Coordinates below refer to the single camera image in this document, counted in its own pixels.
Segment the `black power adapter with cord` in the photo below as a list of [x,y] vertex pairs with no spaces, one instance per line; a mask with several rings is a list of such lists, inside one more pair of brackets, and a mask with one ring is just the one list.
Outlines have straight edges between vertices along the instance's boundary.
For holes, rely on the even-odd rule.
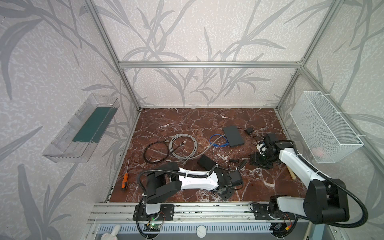
[[249,159],[245,159],[245,158],[242,158],[242,159],[231,159],[230,160],[230,163],[232,164],[239,164],[238,166],[235,167],[233,171],[240,171],[242,170],[248,163]]

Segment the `black ribbed network switch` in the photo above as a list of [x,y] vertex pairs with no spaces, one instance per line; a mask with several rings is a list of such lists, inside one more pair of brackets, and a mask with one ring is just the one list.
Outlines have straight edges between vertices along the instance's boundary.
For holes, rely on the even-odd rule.
[[204,168],[206,171],[210,171],[212,168],[214,168],[217,165],[217,163],[214,162],[209,157],[207,157],[206,155],[202,155],[198,160],[198,165]]

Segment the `small black power adapter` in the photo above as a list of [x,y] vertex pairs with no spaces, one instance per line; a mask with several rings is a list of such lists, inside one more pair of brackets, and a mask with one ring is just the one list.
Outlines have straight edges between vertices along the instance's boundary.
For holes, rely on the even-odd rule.
[[259,143],[263,143],[263,142],[264,142],[263,137],[258,136],[258,135],[255,133],[255,130],[254,130],[253,128],[241,128],[241,127],[237,127],[237,129],[243,131],[248,137],[254,139],[254,140],[256,141],[257,144],[259,144]]

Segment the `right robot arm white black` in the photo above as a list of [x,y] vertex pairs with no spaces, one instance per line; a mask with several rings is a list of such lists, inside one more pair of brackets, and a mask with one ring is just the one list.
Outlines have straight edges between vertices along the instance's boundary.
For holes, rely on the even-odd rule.
[[[279,140],[275,134],[266,134],[258,142],[258,152],[251,155],[254,166],[270,169],[275,163],[283,163],[305,185],[304,198],[272,196],[267,206],[271,218],[278,219],[284,214],[308,220],[312,224],[326,224],[337,228],[352,229],[363,226],[369,219],[365,204],[340,179],[333,179],[318,170],[297,150],[295,142]],[[349,223],[348,199],[353,199],[361,208],[362,216]]]

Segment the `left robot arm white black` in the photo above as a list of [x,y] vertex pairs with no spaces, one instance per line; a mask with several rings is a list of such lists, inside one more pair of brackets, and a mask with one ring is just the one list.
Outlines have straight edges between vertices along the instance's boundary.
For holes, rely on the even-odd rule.
[[225,169],[213,161],[198,161],[203,171],[181,168],[176,163],[167,163],[155,169],[142,171],[137,176],[137,183],[142,193],[133,220],[137,229],[146,240],[156,237],[150,232],[159,232],[161,227],[154,227],[154,221],[162,222],[173,219],[173,205],[163,202],[183,190],[207,190],[219,195],[226,201],[235,191],[240,190],[244,181],[240,169]]

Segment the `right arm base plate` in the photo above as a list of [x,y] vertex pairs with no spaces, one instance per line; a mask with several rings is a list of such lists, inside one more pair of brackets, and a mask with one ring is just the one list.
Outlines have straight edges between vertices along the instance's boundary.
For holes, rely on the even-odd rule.
[[275,207],[270,207],[270,204],[253,202],[250,203],[249,207],[256,220],[288,220],[293,222],[296,219],[294,214],[284,213]]

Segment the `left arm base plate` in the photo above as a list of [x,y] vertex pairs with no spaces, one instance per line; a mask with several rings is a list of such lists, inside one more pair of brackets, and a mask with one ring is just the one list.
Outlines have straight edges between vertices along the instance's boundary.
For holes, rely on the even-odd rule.
[[172,221],[175,205],[145,204],[136,205],[133,215],[134,221]]

